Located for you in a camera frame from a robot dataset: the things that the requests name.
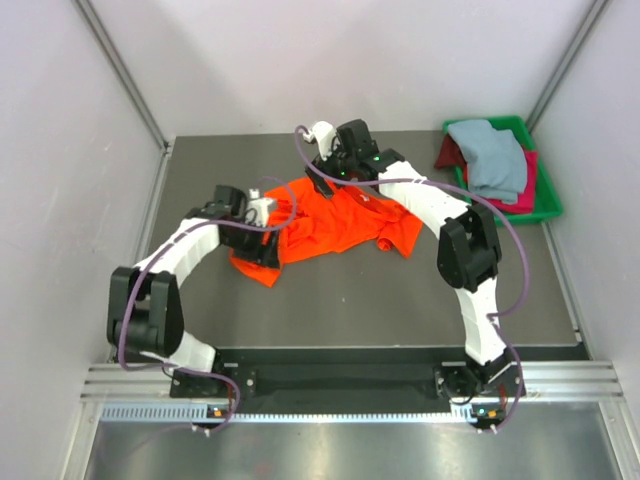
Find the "dark red t shirt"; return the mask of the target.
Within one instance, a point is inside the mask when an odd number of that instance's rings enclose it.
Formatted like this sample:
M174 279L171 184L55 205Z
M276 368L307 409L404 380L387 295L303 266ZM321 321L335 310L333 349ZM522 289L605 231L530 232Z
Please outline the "dark red t shirt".
M454 167L464 169L466 167L466 161L459 146L449 134L443 138L434 167L436 169Z

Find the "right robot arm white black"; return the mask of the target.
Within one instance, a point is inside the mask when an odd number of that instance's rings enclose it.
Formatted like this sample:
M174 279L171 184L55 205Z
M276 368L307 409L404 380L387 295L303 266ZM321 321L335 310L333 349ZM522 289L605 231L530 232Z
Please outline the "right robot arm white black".
M318 154L306 160L306 172L327 197L333 187L348 182L366 185L399 203L418 218L438 240L437 269L458 298L464 323L465 352L477 364L467 370L469 388L487 396L504 380L494 363L506 345L491 325L497 311L497 265L500 243L493 213L481 204L468 204L427 185L411 163L396 150L381 150L366 123L354 120L334 127L318 121L297 132Z

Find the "grey blue t shirt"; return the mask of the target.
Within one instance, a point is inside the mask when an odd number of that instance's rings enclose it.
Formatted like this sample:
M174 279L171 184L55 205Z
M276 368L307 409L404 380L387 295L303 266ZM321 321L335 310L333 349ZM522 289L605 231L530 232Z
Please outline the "grey blue t shirt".
M527 185L524 150L510 130L497 130L488 120L452 123L447 133L467 164L467 185L478 196L515 204Z

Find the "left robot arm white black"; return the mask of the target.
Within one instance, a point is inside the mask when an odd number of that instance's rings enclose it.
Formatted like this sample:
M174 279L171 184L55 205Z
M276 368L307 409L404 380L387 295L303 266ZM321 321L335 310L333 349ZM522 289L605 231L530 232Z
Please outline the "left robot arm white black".
M213 199L188 211L178 228L147 258L116 268L110 278L107 340L126 364L127 351L163 366L194 371L205 396L226 387L218 350L186 330L180 290L195 268L219 247L259 266L280 266L279 230L269 224L277 201L258 189L218 185Z

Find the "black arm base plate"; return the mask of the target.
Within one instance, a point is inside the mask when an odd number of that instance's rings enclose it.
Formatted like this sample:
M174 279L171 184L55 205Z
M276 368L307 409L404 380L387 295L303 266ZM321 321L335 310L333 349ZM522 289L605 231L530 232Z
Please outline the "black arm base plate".
M461 347L225 348L214 371L254 415L443 413L478 401L503 416L526 393L511 352L480 365Z

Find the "orange t shirt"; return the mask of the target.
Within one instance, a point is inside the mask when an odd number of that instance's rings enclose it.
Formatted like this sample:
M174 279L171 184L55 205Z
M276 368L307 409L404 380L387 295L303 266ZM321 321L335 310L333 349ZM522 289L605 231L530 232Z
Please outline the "orange t shirt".
M389 199L378 199L358 187L336 189L327 199L312 181L300 178L266 193L277 202L270 225L295 218L279 231L282 267L326 254L340 254L373 240L382 251L395 249L409 258L422 231L416 216Z

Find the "magenta t shirt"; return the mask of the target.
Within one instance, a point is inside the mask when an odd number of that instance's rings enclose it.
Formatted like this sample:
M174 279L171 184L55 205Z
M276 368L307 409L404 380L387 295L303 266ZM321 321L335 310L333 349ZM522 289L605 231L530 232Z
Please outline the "magenta t shirt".
M473 167L463 169L463 178L468 189L488 200L504 213L524 215L534 210L537 181L538 155L525 148L509 164L501 167Z

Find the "green plastic bin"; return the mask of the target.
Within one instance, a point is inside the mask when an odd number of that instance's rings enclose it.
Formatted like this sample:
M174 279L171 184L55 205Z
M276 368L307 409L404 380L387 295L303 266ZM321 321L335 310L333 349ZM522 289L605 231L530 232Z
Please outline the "green plastic bin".
M535 151L538 155L537 147L522 118L518 116L502 116L471 119L485 119L488 120L490 124L497 130L510 130L514 134L516 140L520 143L522 148L530 151ZM464 120L470 119L446 121L443 124L445 135L448 134L447 128L450 124ZM455 171L456 179L460 187L471 192L468 189L467 182L463 178L463 169L457 167L454 167L453 169ZM524 215L503 213L506 218L513 224L534 224L557 217L561 215L562 212L563 208L559 196L553 186L551 177L547 173L546 168L542 161L539 159L538 155L537 181L535 187L535 203L533 212Z

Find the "aluminium frame rail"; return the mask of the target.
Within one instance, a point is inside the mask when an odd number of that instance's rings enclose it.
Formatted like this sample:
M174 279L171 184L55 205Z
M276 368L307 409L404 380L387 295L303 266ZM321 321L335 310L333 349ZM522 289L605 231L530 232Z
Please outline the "aluminium frame rail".
M607 361L531 361L522 364L524 399L528 402L595 402L618 400L622 387ZM212 403L212 395L178 393L179 385L160 368L125 371L116 364L89 368L80 400L123 403Z

